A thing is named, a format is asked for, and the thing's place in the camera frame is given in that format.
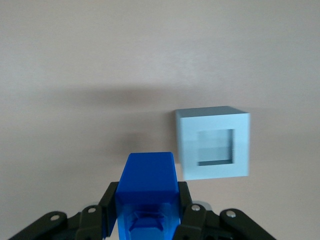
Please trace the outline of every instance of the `white surface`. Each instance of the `white surface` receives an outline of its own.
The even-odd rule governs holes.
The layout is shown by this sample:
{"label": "white surface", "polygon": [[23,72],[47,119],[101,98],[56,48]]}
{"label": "white surface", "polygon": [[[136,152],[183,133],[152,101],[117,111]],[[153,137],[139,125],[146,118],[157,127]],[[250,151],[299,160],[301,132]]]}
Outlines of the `white surface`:
{"label": "white surface", "polygon": [[225,105],[251,113],[250,176],[193,199],[319,239],[319,55],[318,0],[1,0],[0,239],[99,201],[130,152],[176,154],[173,110]]}

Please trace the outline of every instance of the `blue plastic block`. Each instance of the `blue plastic block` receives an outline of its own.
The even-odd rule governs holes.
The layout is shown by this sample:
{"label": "blue plastic block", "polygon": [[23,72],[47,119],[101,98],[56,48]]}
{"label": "blue plastic block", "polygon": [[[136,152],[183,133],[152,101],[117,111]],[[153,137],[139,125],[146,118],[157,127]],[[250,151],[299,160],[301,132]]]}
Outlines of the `blue plastic block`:
{"label": "blue plastic block", "polygon": [[180,224],[173,154],[131,153],[115,202],[120,240],[171,240]]}
{"label": "blue plastic block", "polygon": [[175,112],[185,180],[248,176],[250,114],[230,106]]}

